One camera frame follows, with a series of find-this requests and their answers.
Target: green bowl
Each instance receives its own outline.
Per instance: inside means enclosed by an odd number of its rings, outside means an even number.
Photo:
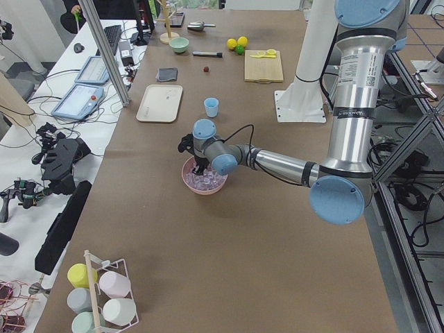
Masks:
[[[169,41],[169,46],[176,53],[185,52],[188,49],[189,40],[184,37],[177,37]]]

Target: pink bowl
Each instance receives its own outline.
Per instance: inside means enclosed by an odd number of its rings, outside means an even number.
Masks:
[[[187,174],[191,173],[191,170],[195,166],[196,166],[196,161],[194,160],[194,156],[191,156],[182,167],[182,180],[185,183],[185,185],[188,186],[188,188],[190,190],[192,190],[194,193],[200,194],[202,196],[208,196],[210,194],[216,193],[218,190],[220,190],[223,187],[223,185],[225,184],[225,181],[228,178],[228,176],[219,176],[219,177],[222,177],[223,182],[219,186],[215,186],[214,188],[209,188],[207,190],[196,189],[191,184],[187,183]],[[208,170],[212,171],[211,165],[208,166]]]

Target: keyboard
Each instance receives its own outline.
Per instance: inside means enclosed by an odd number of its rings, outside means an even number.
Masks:
[[[112,54],[116,55],[117,47],[120,41],[120,34],[122,33],[121,26],[107,26],[103,29],[106,38],[110,43]],[[100,55],[100,51],[97,49],[96,56]]]

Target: blue joint cap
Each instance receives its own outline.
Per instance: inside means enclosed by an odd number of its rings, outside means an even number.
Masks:
[[[193,137],[206,140],[216,134],[216,125],[209,119],[199,119],[193,126]]]
[[[211,166],[219,175],[225,176],[237,168],[237,161],[233,155],[222,154],[213,159]]]
[[[388,50],[388,52],[397,52],[402,50],[407,43],[407,37],[397,40],[395,44]]]
[[[364,213],[365,200],[359,188],[338,176],[319,178],[310,190],[311,208],[333,224],[348,224]]]
[[[400,0],[336,0],[334,13],[346,28],[367,28],[382,21],[396,8]]]

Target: lemon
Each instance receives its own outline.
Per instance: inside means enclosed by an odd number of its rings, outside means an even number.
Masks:
[[[237,46],[237,42],[234,38],[230,38],[229,40],[227,40],[227,47],[230,50],[234,50],[234,48]]]
[[[244,48],[248,45],[248,38],[245,36],[241,36],[237,39],[237,44],[242,45]]]

